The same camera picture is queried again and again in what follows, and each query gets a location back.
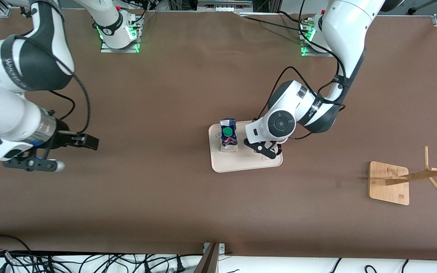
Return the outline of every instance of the beige tray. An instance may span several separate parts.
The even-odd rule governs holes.
[[[269,159],[262,154],[254,152],[253,149],[244,144],[246,138],[245,125],[251,121],[238,121],[236,123],[236,135],[238,141],[237,152],[221,152],[220,136],[222,130],[220,124],[214,124],[208,129],[208,140],[210,142],[210,159],[212,169],[217,173],[226,173],[228,171],[242,171],[245,169],[269,168],[279,166],[283,162],[283,154],[278,155],[275,159]]]

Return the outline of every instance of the brown tabletop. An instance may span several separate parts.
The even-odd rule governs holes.
[[[51,152],[66,163],[62,173],[0,164],[0,233],[35,250],[195,253],[217,241],[236,255],[437,259],[437,192],[428,180],[411,183],[409,206],[367,194],[369,161],[420,171],[428,145],[437,166],[437,27],[429,17],[375,19],[331,130],[286,142],[277,168],[215,173],[211,124],[255,117],[286,66],[319,88],[333,77],[334,59],[302,57],[297,31],[226,12],[158,13],[139,54],[100,53],[87,11],[64,15],[91,96],[87,133],[100,147]],[[18,12],[0,19],[0,39],[30,29]],[[78,130],[82,92],[72,82],[62,93],[77,101],[66,121]],[[57,116],[70,107],[49,92],[27,97]],[[0,247],[21,248],[8,240]]]

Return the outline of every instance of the green cap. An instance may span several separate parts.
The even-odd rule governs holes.
[[[226,127],[222,129],[222,133],[226,136],[226,137],[230,137],[232,135],[232,128],[230,127]]]

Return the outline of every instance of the wooden stand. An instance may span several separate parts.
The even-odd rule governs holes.
[[[433,177],[437,168],[429,167],[428,147],[424,147],[424,171],[409,173],[403,166],[376,161],[369,163],[369,196],[395,204],[409,204],[409,182],[428,178],[437,190]]]

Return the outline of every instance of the white floor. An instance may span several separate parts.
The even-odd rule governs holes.
[[[399,7],[394,10],[386,13],[380,14],[389,14],[389,15],[406,15],[407,10],[411,7],[418,7],[424,3],[428,2],[427,0],[406,0]],[[287,13],[295,13],[298,14],[300,10],[302,0],[283,0],[283,4],[281,6],[281,10]],[[304,14],[316,14],[319,13],[322,9],[324,9],[328,5],[328,0],[305,0],[305,6],[303,7]],[[416,15],[433,15],[437,13],[437,2],[429,5],[423,9],[416,11]]]
[[[156,255],[156,257],[173,257],[174,255]],[[82,262],[87,256],[56,256],[57,261],[74,261]],[[134,261],[133,255],[126,255],[127,260]],[[142,261],[144,255],[136,255],[137,261]],[[182,264],[185,268],[194,267],[198,264],[201,256],[188,256],[181,258]],[[108,259],[108,256],[103,256],[97,260],[87,262],[82,267],[81,273],[101,273],[103,267],[96,271],[96,269]],[[337,259],[335,258],[293,258],[293,257],[245,257],[245,256],[221,256],[218,263],[218,273],[230,273],[231,271],[239,270],[238,273],[330,273],[333,270]],[[151,268],[161,260],[149,263]],[[0,258],[0,267],[5,262]],[[123,261],[120,264],[112,264],[107,273],[128,273],[135,268],[134,265]],[[402,264],[405,260],[398,259],[342,259],[338,264],[335,273],[365,273],[364,267],[371,265],[378,273],[400,273]],[[19,264],[18,261],[13,260],[13,264]],[[79,264],[66,263],[72,273],[78,273]],[[164,273],[167,264],[163,263],[156,268],[153,268],[152,273]],[[170,261],[169,272],[176,269],[176,260]],[[13,273],[8,266],[7,273]],[[14,267],[14,273],[27,273],[23,267]],[[136,273],[144,273],[144,266],[141,266]],[[437,273],[437,261],[428,260],[410,260],[404,273]]]

